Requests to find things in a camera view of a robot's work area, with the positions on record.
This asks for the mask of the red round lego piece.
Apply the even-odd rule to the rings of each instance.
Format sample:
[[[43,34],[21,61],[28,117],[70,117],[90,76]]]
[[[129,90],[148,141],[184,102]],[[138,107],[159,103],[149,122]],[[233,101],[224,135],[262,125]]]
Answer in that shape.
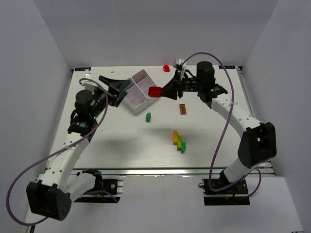
[[[169,67],[168,65],[164,65],[164,66],[163,66],[163,71],[164,71],[164,72],[170,72],[171,69],[170,69],[170,67]]]

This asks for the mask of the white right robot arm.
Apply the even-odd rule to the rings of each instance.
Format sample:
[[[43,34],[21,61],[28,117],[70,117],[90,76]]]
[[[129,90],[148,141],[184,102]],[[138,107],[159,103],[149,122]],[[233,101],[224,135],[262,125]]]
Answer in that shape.
[[[214,189],[232,186],[261,163],[276,156],[276,129],[270,122],[262,123],[246,113],[233,101],[233,95],[216,83],[212,63],[199,62],[196,75],[189,78],[184,65],[175,66],[173,78],[160,89],[158,97],[173,100],[181,98],[184,92],[196,92],[200,100],[217,112],[240,136],[237,159],[219,177]]]

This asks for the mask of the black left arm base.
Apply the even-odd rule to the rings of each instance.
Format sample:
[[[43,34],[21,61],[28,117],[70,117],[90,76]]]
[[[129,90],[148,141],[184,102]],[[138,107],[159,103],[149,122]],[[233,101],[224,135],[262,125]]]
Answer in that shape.
[[[100,189],[91,189],[74,202],[76,203],[117,203],[122,194],[123,179],[102,176]]]

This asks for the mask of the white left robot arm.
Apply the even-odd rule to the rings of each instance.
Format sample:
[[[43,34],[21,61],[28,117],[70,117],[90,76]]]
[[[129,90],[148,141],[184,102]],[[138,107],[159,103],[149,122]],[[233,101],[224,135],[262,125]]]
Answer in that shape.
[[[130,80],[114,80],[104,76],[99,76],[99,80],[108,86],[107,90],[88,78],[79,81],[84,89],[75,96],[62,151],[57,153],[38,180],[26,187],[33,214],[62,221],[67,217],[72,203],[83,194],[106,192],[102,174],[95,169],[85,169],[75,179],[69,180],[77,160],[102,122],[97,119],[98,116],[105,116],[108,106],[118,107],[131,83]]]

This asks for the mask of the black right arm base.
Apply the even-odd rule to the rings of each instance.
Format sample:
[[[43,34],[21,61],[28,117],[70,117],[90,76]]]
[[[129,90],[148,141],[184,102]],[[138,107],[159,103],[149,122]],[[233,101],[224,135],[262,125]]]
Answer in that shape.
[[[205,206],[250,205],[248,187],[245,180],[220,192],[213,192],[209,188],[208,179],[203,179],[198,184],[198,187],[203,190]]]

